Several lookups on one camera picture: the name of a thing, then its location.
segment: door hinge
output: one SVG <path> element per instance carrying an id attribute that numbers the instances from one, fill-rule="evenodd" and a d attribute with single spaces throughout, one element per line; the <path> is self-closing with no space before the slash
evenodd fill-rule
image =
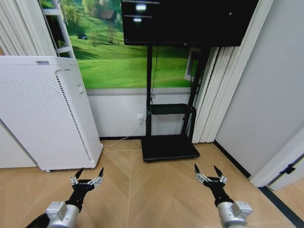
<path id="1" fill-rule="evenodd" d="M 295 171 L 295 168 L 293 167 L 294 165 L 295 164 L 289 164 L 286 169 L 284 169 L 283 171 L 280 172 L 280 174 L 284 174 L 284 173 L 290 174 L 290 173 L 292 173 L 293 171 Z"/>

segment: television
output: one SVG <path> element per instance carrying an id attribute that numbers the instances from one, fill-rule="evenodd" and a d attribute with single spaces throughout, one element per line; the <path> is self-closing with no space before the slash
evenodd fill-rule
<path id="1" fill-rule="evenodd" d="M 121 0 L 126 45 L 239 46 L 258 0 Z"/>

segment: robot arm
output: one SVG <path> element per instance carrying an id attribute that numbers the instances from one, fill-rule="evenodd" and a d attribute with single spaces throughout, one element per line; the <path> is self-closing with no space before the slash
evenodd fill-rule
<path id="1" fill-rule="evenodd" d="M 46 212 L 32 221 L 27 228 L 73 228 L 82 209 L 86 194 L 103 182 L 104 169 L 92 180 L 78 180 L 83 168 L 71 177 L 73 193 L 65 202 L 52 202 Z"/>
<path id="2" fill-rule="evenodd" d="M 244 228 L 247 225 L 246 217 L 252 213 L 252 208 L 246 202 L 233 201 L 224 190 L 227 177 L 214 166 L 218 177 L 207 177 L 200 173 L 197 165 L 194 165 L 195 177 L 211 189 L 215 198 L 215 206 L 218 208 L 220 221 L 223 228 Z"/>

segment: wooden floor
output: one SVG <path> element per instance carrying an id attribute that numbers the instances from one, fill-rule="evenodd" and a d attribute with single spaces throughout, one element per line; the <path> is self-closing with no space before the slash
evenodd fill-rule
<path id="1" fill-rule="evenodd" d="M 274 193 L 304 221 L 304 178 Z"/>
<path id="2" fill-rule="evenodd" d="M 110 145 L 113 141 L 104 141 Z M 247 201 L 254 212 L 249 228 L 289 228 L 293 225 L 255 188 L 213 144 L 198 144 L 194 160 L 145 163 L 139 140 L 105 147 L 98 167 L 82 178 L 98 175 L 104 182 L 84 201 L 79 228 L 219 228 L 211 191 L 194 177 L 194 163 L 215 176 L 213 165 L 228 176 L 226 192 Z M 38 168 L 0 170 L 0 227 L 23 228 L 43 213 L 52 201 L 67 200 L 72 193 L 72 171 L 46 173 Z"/>

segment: baseboard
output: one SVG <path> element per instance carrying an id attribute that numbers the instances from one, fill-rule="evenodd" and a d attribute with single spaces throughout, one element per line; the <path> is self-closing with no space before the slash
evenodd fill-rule
<path id="1" fill-rule="evenodd" d="M 120 140 L 126 136 L 117 136 L 117 137 L 99 137 L 99 140 Z M 144 136 L 129 136 L 127 139 L 142 139 Z"/>
<path id="2" fill-rule="evenodd" d="M 237 160 L 234 159 L 216 140 L 213 142 L 214 145 L 241 171 L 241 173 L 246 177 L 249 178 L 251 174 L 240 164 Z"/>
<path id="3" fill-rule="evenodd" d="M 268 187 L 264 186 L 259 189 L 297 228 L 304 227 L 304 221 L 284 204 Z"/>

